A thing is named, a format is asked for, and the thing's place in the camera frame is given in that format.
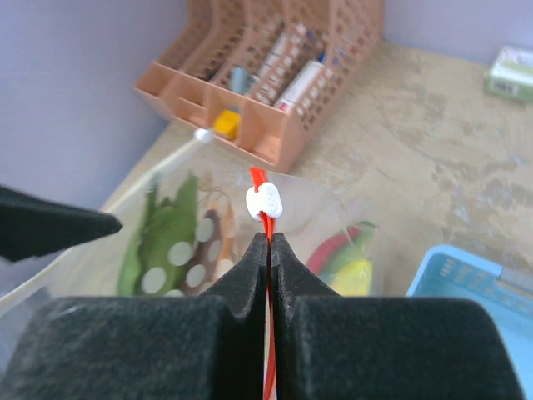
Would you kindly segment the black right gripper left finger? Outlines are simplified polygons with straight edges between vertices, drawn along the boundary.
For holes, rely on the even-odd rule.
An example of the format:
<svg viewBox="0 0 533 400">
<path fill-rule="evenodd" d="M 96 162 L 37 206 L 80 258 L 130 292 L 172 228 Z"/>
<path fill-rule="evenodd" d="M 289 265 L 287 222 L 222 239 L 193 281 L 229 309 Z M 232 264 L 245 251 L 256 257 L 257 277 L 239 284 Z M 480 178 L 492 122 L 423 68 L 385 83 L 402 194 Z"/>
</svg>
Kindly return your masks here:
<svg viewBox="0 0 533 400">
<path fill-rule="evenodd" d="M 195 297 L 60 297 L 41 307 L 4 399 L 259 399 L 267 240 Z"/>
</svg>

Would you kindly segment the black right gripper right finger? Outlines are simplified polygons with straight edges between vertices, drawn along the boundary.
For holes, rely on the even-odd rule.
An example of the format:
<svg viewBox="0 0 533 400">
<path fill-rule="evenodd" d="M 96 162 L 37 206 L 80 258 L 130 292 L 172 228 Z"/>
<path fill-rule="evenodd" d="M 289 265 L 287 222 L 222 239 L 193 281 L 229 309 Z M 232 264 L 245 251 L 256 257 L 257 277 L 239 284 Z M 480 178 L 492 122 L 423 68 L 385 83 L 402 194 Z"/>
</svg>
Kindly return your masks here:
<svg viewBox="0 0 533 400">
<path fill-rule="evenodd" d="M 280 399 L 522 399 L 490 314 L 470 299 L 343 297 L 271 243 Z"/>
</svg>

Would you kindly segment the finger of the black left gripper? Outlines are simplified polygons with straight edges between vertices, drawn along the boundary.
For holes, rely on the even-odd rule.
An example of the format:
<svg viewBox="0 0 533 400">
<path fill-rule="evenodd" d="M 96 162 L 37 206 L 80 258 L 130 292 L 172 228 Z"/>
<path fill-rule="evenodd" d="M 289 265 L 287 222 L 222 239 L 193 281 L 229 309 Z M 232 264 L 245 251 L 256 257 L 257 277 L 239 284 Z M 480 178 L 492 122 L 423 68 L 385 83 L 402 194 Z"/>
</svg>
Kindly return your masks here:
<svg viewBox="0 0 533 400">
<path fill-rule="evenodd" d="M 1 256 L 10 262 L 46 256 L 121 229 L 122 223 L 110 213 L 1 188 Z"/>
</svg>

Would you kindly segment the orange purple papaya slice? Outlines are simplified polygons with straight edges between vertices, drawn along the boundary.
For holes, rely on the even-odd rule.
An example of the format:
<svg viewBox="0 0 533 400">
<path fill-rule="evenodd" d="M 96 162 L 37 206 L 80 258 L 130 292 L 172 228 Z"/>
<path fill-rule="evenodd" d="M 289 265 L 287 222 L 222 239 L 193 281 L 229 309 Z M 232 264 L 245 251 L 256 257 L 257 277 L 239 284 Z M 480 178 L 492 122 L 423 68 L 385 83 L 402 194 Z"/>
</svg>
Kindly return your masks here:
<svg viewBox="0 0 533 400">
<path fill-rule="evenodd" d="M 181 286 L 187 296 L 205 291 L 233 265 L 234 234 L 231 204 L 226 198 L 212 202 L 195 230 L 192 258 Z"/>
</svg>

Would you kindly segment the green leafy vegetable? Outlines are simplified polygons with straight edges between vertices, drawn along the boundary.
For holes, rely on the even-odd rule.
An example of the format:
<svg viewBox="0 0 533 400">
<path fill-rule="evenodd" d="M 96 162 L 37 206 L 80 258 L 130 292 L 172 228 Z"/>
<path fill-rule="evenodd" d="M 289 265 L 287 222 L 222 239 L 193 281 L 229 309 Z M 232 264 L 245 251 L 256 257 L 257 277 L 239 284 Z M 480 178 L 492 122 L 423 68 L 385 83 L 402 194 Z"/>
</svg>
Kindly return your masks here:
<svg viewBox="0 0 533 400">
<path fill-rule="evenodd" d="M 119 296 L 163 296 L 184 279 L 185 266 L 169 260 L 178 243 L 192 249 L 197 225 L 198 179 L 189 173 L 174 198 L 158 199 L 153 178 L 145 191 L 144 208 L 129 239 L 117 281 Z"/>
</svg>

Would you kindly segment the clear bag with orange zipper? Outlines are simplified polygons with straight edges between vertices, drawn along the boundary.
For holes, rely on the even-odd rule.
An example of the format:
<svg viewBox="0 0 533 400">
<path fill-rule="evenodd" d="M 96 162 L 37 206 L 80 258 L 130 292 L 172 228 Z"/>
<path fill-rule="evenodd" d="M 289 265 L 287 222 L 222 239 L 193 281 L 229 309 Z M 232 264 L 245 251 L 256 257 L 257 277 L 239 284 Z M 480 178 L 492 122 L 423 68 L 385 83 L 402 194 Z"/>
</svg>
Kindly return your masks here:
<svg viewBox="0 0 533 400">
<path fill-rule="evenodd" d="M 264 398 L 275 388 L 284 399 L 377 398 L 379 392 L 371 386 L 379 338 L 372 313 L 380 306 L 376 225 L 351 215 L 326 187 L 259 167 L 250 174 L 247 209 L 265 230 L 254 240 L 261 249 L 268 306 Z M 308 269 L 314 250 L 349 227 L 358 228 L 359 236 L 319 275 Z M 335 274 L 363 258 L 373 265 L 370 294 L 348 297 L 334 291 L 330 283 Z"/>
</svg>

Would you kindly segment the clear polka dot zip bag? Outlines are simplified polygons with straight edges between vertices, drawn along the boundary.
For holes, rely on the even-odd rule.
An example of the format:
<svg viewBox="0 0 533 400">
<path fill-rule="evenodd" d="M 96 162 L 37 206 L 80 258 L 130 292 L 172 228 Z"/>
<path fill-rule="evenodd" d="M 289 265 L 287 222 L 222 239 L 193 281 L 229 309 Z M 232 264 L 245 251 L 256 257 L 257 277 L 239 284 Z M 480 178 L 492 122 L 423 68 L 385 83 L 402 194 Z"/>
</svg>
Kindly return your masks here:
<svg viewBox="0 0 533 400">
<path fill-rule="evenodd" d="M 244 252 L 248 164 L 198 133 L 111 203 L 119 232 L 69 248 L 1 297 L 1 325 L 21 328 L 66 296 L 194 296 Z"/>
</svg>

